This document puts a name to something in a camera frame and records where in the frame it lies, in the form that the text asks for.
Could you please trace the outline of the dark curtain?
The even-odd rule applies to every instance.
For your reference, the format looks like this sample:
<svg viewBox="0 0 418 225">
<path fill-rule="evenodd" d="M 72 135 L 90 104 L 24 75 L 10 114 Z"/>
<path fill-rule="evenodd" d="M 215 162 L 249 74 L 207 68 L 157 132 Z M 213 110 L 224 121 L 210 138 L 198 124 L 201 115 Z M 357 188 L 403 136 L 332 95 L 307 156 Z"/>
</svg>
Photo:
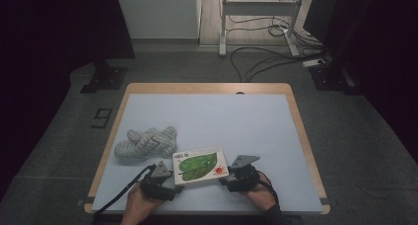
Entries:
<svg viewBox="0 0 418 225">
<path fill-rule="evenodd" d="M 418 163 L 418 0 L 336 0 L 336 63 Z"/>
<path fill-rule="evenodd" d="M 132 55 L 118 0 L 0 0 L 0 200 L 57 113 L 71 72 Z"/>
</svg>

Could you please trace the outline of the white power strip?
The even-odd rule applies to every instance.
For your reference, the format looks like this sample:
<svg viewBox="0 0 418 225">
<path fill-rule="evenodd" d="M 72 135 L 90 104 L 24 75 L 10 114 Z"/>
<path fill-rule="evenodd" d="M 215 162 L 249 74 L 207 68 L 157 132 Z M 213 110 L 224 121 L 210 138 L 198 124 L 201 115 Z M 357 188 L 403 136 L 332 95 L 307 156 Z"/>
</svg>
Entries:
<svg viewBox="0 0 418 225">
<path fill-rule="evenodd" d="M 312 60 L 304 61 L 303 62 L 303 67 L 305 67 L 305 68 L 315 67 L 315 66 L 319 66 L 319 65 L 324 64 L 324 63 L 325 63 L 325 61 L 321 58 L 312 59 Z"/>
</svg>

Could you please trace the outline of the grey striped cloth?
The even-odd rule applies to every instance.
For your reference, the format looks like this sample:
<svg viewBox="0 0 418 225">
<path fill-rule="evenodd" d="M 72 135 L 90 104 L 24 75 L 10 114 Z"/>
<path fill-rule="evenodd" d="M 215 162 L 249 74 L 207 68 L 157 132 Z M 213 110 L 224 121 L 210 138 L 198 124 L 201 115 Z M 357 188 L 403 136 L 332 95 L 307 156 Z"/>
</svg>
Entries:
<svg viewBox="0 0 418 225">
<path fill-rule="evenodd" d="M 117 158 L 137 158 L 147 160 L 151 157 L 170 157 L 176 150 L 177 131 L 169 126 L 165 129 L 150 128 L 144 132 L 130 129 L 127 139 L 116 144 L 114 155 Z"/>
</svg>

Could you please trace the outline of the wooden table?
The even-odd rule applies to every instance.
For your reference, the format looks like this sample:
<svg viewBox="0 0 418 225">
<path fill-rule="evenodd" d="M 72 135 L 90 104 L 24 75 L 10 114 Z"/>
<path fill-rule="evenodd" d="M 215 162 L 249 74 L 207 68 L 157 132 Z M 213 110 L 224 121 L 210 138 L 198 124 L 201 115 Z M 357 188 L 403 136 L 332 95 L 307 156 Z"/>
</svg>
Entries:
<svg viewBox="0 0 418 225">
<path fill-rule="evenodd" d="M 309 143 L 303 121 L 301 119 L 299 109 L 292 92 L 292 89 L 289 85 L 279 83 L 279 84 L 266 84 L 266 83 L 256 83 L 256 84 L 249 84 L 249 83 L 134 83 L 127 87 L 125 94 L 123 96 L 122 102 L 118 109 L 114 124 L 112 126 L 107 144 L 104 149 L 104 153 L 102 155 L 102 159 L 100 165 L 97 169 L 94 181 L 92 183 L 90 192 L 88 196 L 93 196 L 98 192 L 104 170 L 105 165 L 107 163 L 110 149 L 111 149 L 111 142 L 110 140 L 114 140 L 114 136 L 116 134 L 116 127 L 119 125 L 120 120 L 122 118 L 122 114 L 124 108 L 127 104 L 128 98 L 130 95 L 133 94 L 211 94 L 211 95 L 222 95 L 222 94 L 273 94 L 273 95 L 285 95 L 290 104 L 290 112 L 291 116 L 296 122 L 297 133 L 302 140 L 302 147 L 303 151 L 307 160 L 307 165 L 309 167 L 309 172 L 311 176 L 313 176 L 313 183 L 317 189 L 319 199 L 322 197 L 327 197 L 325 193 L 325 189 L 323 187 L 316 163 L 315 158 L 311 149 L 311 145 Z M 111 199 L 108 203 L 106 203 L 103 207 L 106 209 L 108 213 L 119 214 L 123 211 L 125 206 L 126 200 L 121 198 L 120 200 L 115 200 L 114 198 Z M 96 211 L 92 210 L 93 203 L 84 205 L 84 209 L 88 213 L 94 213 Z M 320 214 L 326 214 L 330 210 L 330 205 L 323 205 L 322 212 Z"/>
</svg>

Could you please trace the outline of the person's left hand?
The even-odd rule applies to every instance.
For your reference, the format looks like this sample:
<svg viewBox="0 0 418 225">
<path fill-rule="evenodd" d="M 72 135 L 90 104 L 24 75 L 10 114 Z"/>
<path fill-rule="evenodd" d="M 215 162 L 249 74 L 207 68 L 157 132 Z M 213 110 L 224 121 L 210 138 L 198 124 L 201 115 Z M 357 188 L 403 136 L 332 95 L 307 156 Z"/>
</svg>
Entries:
<svg viewBox="0 0 418 225">
<path fill-rule="evenodd" d="M 142 191 L 141 184 L 136 183 L 128 193 L 120 225 L 139 225 L 163 203 L 163 200 L 148 198 Z"/>
</svg>

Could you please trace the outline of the person's right hand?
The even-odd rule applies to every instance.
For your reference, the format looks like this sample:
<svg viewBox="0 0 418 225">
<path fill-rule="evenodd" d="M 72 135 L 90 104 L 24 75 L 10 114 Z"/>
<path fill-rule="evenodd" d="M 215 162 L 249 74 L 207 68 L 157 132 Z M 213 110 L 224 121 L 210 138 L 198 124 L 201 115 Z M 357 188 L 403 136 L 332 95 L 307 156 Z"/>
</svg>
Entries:
<svg viewBox="0 0 418 225">
<path fill-rule="evenodd" d="M 258 184 L 253 190 L 241 192 L 241 195 L 248 198 L 256 207 L 263 212 L 276 204 L 276 199 L 270 190 L 261 184 Z"/>
</svg>

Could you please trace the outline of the white cabinet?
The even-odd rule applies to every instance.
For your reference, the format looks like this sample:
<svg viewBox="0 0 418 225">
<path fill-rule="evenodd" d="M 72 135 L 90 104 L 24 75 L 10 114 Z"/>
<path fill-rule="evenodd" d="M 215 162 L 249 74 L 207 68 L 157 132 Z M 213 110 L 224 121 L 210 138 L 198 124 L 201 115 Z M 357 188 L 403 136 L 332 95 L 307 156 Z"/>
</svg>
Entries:
<svg viewBox="0 0 418 225">
<path fill-rule="evenodd" d="M 199 39 L 201 0 L 119 0 L 131 38 Z"/>
</svg>

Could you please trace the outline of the white picture book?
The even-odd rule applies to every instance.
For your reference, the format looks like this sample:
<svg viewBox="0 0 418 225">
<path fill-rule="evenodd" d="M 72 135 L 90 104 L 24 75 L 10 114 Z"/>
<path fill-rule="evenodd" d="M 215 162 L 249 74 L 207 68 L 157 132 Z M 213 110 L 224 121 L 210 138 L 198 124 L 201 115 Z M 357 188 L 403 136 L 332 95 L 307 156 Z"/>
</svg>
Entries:
<svg viewBox="0 0 418 225">
<path fill-rule="evenodd" d="M 173 153 L 173 171 L 176 186 L 218 180 L 229 174 L 221 147 Z"/>
</svg>

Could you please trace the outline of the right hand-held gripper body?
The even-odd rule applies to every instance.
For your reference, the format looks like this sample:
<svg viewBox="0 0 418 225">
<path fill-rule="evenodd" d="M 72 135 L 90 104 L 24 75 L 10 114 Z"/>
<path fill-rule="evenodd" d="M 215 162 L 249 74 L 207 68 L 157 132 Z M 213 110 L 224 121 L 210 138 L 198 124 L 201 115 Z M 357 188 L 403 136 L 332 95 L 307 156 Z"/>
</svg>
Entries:
<svg viewBox="0 0 418 225">
<path fill-rule="evenodd" d="M 259 174 L 252 165 L 259 160 L 258 156 L 239 155 L 231 165 L 234 179 L 231 181 L 231 191 L 249 191 L 256 187 Z"/>
</svg>

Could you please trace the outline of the black stand base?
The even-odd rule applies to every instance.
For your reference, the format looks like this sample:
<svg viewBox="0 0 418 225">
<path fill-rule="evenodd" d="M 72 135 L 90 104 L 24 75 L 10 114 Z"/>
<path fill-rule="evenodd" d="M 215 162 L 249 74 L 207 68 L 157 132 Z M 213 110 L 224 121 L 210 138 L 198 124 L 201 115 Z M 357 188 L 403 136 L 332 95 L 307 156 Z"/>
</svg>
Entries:
<svg viewBox="0 0 418 225">
<path fill-rule="evenodd" d="M 96 71 L 85 85 L 82 94 L 94 94 L 97 90 L 119 90 L 128 71 L 126 67 L 110 67 L 105 59 L 94 60 Z"/>
<path fill-rule="evenodd" d="M 314 67 L 309 69 L 313 83 L 319 91 L 341 91 L 345 95 L 361 95 L 358 78 L 346 67 Z"/>
</svg>

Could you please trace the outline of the black floor tape mark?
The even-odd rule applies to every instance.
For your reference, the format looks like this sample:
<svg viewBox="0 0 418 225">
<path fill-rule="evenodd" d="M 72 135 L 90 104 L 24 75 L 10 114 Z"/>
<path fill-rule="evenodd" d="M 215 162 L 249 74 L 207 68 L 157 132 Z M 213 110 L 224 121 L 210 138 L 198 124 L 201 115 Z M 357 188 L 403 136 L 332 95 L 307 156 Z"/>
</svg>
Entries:
<svg viewBox="0 0 418 225">
<path fill-rule="evenodd" d="M 97 109 L 91 128 L 106 128 L 111 117 L 112 109 Z"/>
</svg>

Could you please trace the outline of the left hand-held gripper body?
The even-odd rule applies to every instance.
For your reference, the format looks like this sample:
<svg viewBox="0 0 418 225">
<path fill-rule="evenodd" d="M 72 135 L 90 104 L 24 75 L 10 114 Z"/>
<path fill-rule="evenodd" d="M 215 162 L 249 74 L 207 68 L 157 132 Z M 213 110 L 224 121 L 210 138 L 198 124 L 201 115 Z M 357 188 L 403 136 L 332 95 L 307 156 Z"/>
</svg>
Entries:
<svg viewBox="0 0 418 225">
<path fill-rule="evenodd" d="M 163 183 L 172 176 L 172 172 L 163 161 L 151 166 L 148 173 L 141 182 L 140 188 L 149 199 L 161 199 L 164 192 L 172 193 L 172 188 L 164 187 Z"/>
</svg>

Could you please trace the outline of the white metal stand frame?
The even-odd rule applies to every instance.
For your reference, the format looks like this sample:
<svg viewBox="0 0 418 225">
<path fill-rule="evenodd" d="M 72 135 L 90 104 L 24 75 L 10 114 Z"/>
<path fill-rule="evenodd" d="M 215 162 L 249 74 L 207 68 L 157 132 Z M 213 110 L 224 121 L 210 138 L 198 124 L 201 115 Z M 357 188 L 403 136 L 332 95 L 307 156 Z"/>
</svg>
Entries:
<svg viewBox="0 0 418 225">
<path fill-rule="evenodd" d="M 293 31 L 302 3 L 303 0 L 269 2 L 222 0 L 219 55 L 225 56 L 227 53 L 226 18 L 228 16 L 287 16 L 290 18 L 290 22 L 288 28 L 284 31 L 285 41 L 288 44 L 291 54 L 294 57 L 299 56 L 297 39 L 293 35 Z"/>
</svg>

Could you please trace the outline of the black monitor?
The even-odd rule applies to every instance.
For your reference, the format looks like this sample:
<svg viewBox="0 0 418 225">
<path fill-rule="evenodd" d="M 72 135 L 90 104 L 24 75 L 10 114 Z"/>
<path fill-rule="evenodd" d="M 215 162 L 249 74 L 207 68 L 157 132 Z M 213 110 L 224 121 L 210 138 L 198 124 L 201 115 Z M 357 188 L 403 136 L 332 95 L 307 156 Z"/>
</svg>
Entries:
<svg viewBox="0 0 418 225">
<path fill-rule="evenodd" d="M 304 29 L 320 42 L 325 41 L 330 13 L 330 0 L 312 0 Z"/>
</svg>

